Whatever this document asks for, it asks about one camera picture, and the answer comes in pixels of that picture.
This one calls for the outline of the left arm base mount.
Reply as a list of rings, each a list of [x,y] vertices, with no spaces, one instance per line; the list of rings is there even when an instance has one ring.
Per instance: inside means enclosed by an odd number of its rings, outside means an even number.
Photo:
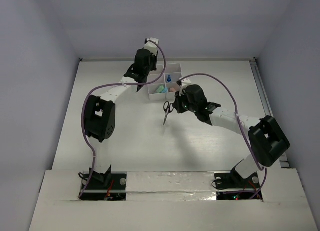
[[[125,201],[127,197],[127,173],[113,173],[108,170],[105,173],[93,172],[86,186],[89,173],[79,173],[82,179],[80,188],[80,200],[82,201]]]

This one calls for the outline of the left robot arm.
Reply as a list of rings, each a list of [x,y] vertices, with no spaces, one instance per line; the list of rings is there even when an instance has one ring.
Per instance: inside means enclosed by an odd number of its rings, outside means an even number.
[[[146,85],[150,72],[157,69],[157,61],[158,51],[153,53],[146,48],[139,49],[136,52],[134,63],[124,74],[120,85],[115,85],[109,90],[107,97],[111,100],[104,100],[101,96],[92,94],[103,86],[94,88],[85,98],[81,111],[81,131],[86,144],[92,151],[93,159],[89,176],[84,179],[86,183],[83,190],[87,189],[91,181],[101,189],[108,187],[111,182],[111,176],[104,171],[99,171],[94,175],[97,153],[88,138],[94,138],[102,143],[111,137],[116,126],[117,99],[124,94],[139,92]]]

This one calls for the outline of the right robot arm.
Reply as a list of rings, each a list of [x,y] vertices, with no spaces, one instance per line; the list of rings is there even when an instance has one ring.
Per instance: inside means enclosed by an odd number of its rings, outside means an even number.
[[[202,123],[239,134],[249,145],[247,158],[229,173],[216,175],[219,190],[244,188],[258,169],[271,167],[290,147],[288,138],[274,117],[255,118],[222,108],[218,103],[209,102],[197,84],[177,91],[172,107],[179,114],[191,112]]]

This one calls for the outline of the light blue marker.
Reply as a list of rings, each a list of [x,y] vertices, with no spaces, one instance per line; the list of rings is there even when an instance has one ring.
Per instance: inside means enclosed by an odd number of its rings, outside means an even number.
[[[164,94],[164,93],[167,93],[168,92],[168,88],[165,88],[161,93]]]

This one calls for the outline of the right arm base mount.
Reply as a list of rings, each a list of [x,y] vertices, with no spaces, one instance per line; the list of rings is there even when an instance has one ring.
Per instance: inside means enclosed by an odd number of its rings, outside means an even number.
[[[263,199],[262,192],[258,192],[261,185],[257,172],[246,179],[231,172],[218,172],[214,174],[211,186],[216,190],[217,201]]]

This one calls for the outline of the pink white correction tape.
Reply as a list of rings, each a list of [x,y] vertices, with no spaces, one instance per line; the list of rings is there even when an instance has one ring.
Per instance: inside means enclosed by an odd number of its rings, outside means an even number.
[[[177,90],[175,89],[175,88],[170,88],[169,90],[168,90],[168,92],[169,93],[175,93]]]

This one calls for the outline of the green clear highlighter marker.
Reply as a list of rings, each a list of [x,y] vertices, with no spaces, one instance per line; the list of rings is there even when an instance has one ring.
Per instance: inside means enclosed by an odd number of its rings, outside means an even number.
[[[156,89],[155,93],[156,93],[156,94],[160,94],[160,93],[163,92],[164,89],[165,89],[165,87],[164,87],[163,85],[161,85],[161,86],[159,86],[159,87]]]

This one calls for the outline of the black handled scissors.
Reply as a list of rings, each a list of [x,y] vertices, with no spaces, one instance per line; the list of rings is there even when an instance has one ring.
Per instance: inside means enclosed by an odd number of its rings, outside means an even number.
[[[166,102],[163,104],[163,111],[165,112],[165,117],[164,117],[163,125],[166,124],[168,115],[169,115],[170,113],[172,113],[173,110],[174,110],[173,103],[170,103],[169,101],[166,101]]]

